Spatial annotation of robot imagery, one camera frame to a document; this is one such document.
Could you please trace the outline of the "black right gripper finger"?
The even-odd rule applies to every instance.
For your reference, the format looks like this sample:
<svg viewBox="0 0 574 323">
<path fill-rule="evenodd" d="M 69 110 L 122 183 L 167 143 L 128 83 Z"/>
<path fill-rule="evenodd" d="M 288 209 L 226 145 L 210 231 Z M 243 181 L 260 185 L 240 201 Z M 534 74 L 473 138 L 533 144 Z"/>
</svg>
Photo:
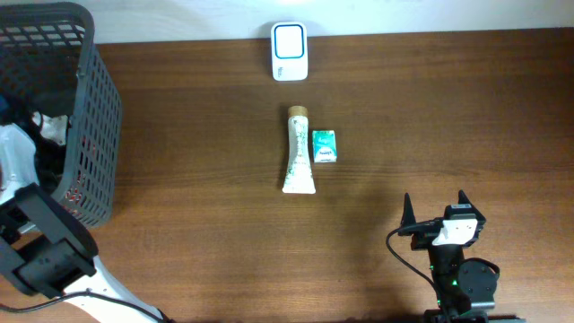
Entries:
<svg viewBox="0 0 574 323">
<path fill-rule="evenodd" d="M 463 213 L 472 214 L 477 220 L 474 236 L 467 242 L 467 245 L 473 245 L 479 239 L 479 235 L 483 230 L 484 225 L 486 224 L 486 218 L 470 201 L 470 199 L 463 190 L 458 191 L 458 203 L 460 205 L 467 205 L 467 208 L 463 210 Z"/>
<path fill-rule="evenodd" d="M 413 205 L 408 193 L 404 194 L 403 215 L 400 222 L 400 228 L 410 227 L 416 224 L 416 218 L 413 212 Z"/>
</svg>

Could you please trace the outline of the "green white tissue pack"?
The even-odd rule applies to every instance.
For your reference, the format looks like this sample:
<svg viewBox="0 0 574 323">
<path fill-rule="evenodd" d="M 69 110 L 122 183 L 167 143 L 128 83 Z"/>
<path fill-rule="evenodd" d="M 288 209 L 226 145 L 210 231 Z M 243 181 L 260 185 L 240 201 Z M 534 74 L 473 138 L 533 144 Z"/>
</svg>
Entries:
<svg viewBox="0 0 574 323">
<path fill-rule="evenodd" d="M 334 130 L 313 130 L 313 160 L 315 163 L 337 161 L 337 148 Z"/>
</svg>

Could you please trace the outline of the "white bamboo print tube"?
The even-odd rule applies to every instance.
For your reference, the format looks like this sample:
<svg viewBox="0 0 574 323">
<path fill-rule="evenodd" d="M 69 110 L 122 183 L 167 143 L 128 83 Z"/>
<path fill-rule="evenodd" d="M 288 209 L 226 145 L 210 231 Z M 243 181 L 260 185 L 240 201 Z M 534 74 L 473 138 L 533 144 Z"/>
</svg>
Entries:
<svg viewBox="0 0 574 323">
<path fill-rule="evenodd" d="M 309 118 L 303 106 L 288 108 L 289 158 L 283 182 L 285 194 L 316 193 L 309 157 Z"/>
</svg>

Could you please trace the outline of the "red orange chocolate bar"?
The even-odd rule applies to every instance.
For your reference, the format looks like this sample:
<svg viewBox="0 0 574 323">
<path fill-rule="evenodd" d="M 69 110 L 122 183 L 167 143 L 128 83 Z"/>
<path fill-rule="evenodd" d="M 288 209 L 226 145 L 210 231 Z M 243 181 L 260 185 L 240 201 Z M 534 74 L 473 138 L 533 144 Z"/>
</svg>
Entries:
<svg viewBox="0 0 574 323">
<path fill-rule="evenodd" d="M 75 171 L 73 184 L 69 189 L 67 189 L 64 195 L 66 202 L 72 202 L 79 206 L 84 204 L 83 191 L 89 187 L 89 177 L 93 167 L 92 157 L 94 154 L 94 143 L 86 135 L 83 135 L 80 143 L 78 169 Z"/>
</svg>

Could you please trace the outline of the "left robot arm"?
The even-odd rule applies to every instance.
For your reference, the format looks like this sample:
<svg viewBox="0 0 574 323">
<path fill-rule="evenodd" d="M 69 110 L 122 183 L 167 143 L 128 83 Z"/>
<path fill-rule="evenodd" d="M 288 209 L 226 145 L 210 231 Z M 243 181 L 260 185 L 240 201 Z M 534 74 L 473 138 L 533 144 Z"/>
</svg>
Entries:
<svg viewBox="0 0 574 323">
<path fill-rule="evenodd" d="M 64 169 L 68 118 L 50 118 L 1 97 L 1 274 L 47 301 L 23 314 L 68 303 L 99 322 L 167 322 L 103 265 L 95 239 L 52 196 Z"/>
</svg>

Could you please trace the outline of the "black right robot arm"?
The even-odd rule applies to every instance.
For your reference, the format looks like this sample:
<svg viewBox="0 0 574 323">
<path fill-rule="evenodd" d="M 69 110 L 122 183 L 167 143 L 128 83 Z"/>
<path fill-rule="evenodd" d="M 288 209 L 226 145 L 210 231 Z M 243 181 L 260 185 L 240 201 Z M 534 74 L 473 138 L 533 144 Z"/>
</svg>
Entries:
<svg viewBox="0 0 574 323">
<path fill-rule="evenodd" d="M 423 222 L 416 220 L 411 198 L 404 196 L 400 225 L 390 234 L 411 237 L 412 250 L 425 250 L 429 254 L 430 275 L 399 259 L 425 279 L 436 294 L 438 308 L 426 310 L 422 316 L 424 322 L 523 320 L 515 315 L 489 314 L 495 307 L 500 268 L 486 259 L 464 255 L 464 249 L 478 241 L 485 223 L 485 217 L 462 190 L 458 192 L 458 201 L 446 206 L 443 216 Z"/>
</svg>

